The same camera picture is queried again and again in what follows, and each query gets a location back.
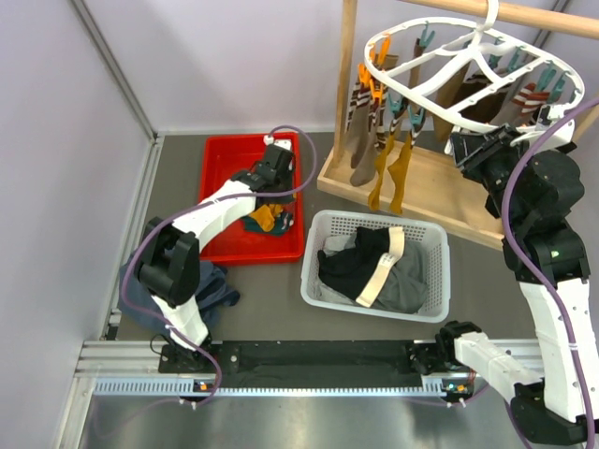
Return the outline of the mustard yellow sock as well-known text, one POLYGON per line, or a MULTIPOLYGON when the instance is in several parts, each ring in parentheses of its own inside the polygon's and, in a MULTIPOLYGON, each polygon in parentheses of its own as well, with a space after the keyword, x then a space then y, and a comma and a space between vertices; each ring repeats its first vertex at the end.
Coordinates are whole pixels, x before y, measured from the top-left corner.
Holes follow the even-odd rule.
POLYGON ((276 219, 285 210, 285 207, 280 204, 264 204, 257 210, 249 214, 264 232, 271 232, 275 227, 276 219))
POLYGON ((413 136, 409 133, 402 145, 398 158, 387 168, 395 187, 393 197, 389 203, 389 210, 399 215, 402 215, 402 202, 413 145, 413 136))

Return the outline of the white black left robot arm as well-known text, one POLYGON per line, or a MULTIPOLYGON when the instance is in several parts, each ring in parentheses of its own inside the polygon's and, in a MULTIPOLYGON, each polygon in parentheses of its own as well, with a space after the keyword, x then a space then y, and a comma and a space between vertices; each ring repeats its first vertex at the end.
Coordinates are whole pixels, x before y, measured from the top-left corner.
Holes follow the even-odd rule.
POLYGON ((275 139, 250 169, 226 180, 212 196, 165 226, 141 253, 134 276, 150 293, 168 321, 180 359, 189 369, 206 369, 212 348, 204 342, 209 329, 196 301, 200 282, 199 255, 208 243, 240 218, 256 210, 256 193, 292 189, 295 154, 289 139, 275 139))

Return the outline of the teal sock with print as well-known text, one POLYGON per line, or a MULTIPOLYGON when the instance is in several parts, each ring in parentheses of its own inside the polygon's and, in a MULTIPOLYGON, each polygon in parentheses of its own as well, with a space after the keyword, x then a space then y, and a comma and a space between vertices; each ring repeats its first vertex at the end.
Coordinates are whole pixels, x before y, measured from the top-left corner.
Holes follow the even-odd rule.
POLYGON ((243 217, 241 219, 241 221, 243 223, 243 229, 246 232, 258 233, 258 234, 269 233, 269 230, 264 230, 263 227, 260 225, 260 223, 257 222, 252 217, 249 217, 249 216, 243 217))

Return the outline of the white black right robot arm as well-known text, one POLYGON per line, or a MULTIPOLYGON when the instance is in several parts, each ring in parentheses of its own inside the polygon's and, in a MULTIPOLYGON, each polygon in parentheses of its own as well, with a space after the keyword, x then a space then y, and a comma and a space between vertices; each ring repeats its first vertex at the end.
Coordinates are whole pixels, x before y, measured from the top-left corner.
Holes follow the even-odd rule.
POLYGON ((568 223, 583 197, 574 143, 549 132, 530 142, 513 126, 450 136, 464 178, 487 191, 487 210, 502 222, 503 254, 533 315, 543 371, 536 374, 492 343, 479 326, 452 321, 432 344, 414 343, 412 367, 422 374, 470 369, 506 404, 530 443, 593 447, 598 432, 598 353, 588 318, 587 251, 568 223))

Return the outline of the white round clip hanger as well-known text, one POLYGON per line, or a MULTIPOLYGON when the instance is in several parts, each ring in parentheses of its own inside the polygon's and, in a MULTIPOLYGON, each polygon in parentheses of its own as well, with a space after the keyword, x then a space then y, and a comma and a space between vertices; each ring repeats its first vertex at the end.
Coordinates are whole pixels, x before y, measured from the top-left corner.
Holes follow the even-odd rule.
MULTIPOLYGON (((380 88, 408 101, 417 112, 437 115, 453 124, 453 130, 487 133, 499 126, 468 120, 461 112, 478 100, 505 88, 502 106, 529 82, 536 91, 549 91, 545 105, 565 106, 566 113, 578 107, 586 93, 582 76, 560 57, 496 29, 499 1, 438 1, 440 9, 455 16, 429 16, 396 24, 371 37, 364 46, 363 61, 380 88), (389 35, 391 42, 382 68, 369 60, 371 42, 389 35), (448 109, 436 101, 438 90, 470 64, 463 83, 474 73, 482 73, 489 85, 469 97, 458 90, 448 109)), ((532 118, 515 127, 524 139, 536 139, 532 118)))

